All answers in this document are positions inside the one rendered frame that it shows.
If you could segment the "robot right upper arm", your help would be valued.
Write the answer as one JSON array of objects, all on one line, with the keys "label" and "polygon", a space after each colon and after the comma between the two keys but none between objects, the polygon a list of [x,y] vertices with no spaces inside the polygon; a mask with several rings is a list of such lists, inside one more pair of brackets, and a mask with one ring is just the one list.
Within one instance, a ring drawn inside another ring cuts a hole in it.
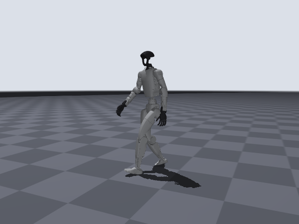
[{"label": "robot right upper arm", "polygon": [[133,92],[136,94],[139,94],[141,92],[141,86],[142,86],[142,81],[141,81],[141,71],[138,73],[138,79],[136,82],[136,87],[133,89]]}]

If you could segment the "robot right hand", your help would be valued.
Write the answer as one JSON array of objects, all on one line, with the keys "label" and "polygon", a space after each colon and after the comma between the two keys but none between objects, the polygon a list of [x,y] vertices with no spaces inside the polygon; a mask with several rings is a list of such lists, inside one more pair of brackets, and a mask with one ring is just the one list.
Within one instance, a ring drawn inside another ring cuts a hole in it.
[{"label": "robot right hand", "polygon": [[[116,113],[117,113],[118,116],[120,116],[120,114],[121,114],[121,112],[123,111],[124,107],[126,107],[126,105],[125,105],[126,102],[127,102],[127,101],[125,100],[125,101],[122,103],[122,105],[120,105],[120,106],[117,107]],[[120,116],[120,117],[121,117],[121,116]]]}]

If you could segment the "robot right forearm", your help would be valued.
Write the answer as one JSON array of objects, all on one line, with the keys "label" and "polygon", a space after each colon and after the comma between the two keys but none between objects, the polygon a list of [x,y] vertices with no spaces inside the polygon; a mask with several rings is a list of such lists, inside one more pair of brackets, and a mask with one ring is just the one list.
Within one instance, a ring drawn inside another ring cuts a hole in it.
[{"label": "robot right forearm", "polygon": [[136,94],[132,90],[132,92],[130,93],[130,95],[126,98],[127,102],[125,103],[125,105],[126,106],[129,105],[129,103],[133,100],[134,97],[136,97]]}]

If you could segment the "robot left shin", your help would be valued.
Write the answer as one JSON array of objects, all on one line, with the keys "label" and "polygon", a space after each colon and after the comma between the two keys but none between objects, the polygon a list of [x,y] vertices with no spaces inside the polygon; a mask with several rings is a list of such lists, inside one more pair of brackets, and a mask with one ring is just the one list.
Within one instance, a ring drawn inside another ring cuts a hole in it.
[{"label": "robot left shin", "polygon": [[140,170],[142,158],[144,157],[146,146],[147,146],[148,139],[146,137],[142,137],[140,139],[140,143],[138,142],[138,138],[136,140],[136,147],[135,147],[135,168]]}]

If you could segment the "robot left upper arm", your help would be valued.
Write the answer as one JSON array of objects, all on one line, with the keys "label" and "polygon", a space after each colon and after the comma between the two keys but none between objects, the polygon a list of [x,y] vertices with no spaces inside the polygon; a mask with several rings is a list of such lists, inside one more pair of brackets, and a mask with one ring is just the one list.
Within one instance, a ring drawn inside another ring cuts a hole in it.
[{"label": "robot left upper arm", "polygon": [[164,78],[163,78],[163,72],[161,70],[153,70],[153,76],[156,77],[159,85],[161,86],[161,89],[159,90],[160,94],[162,94],[162,88],[166,87],[166,84],[165,84],[165,81],[164,81]]}]

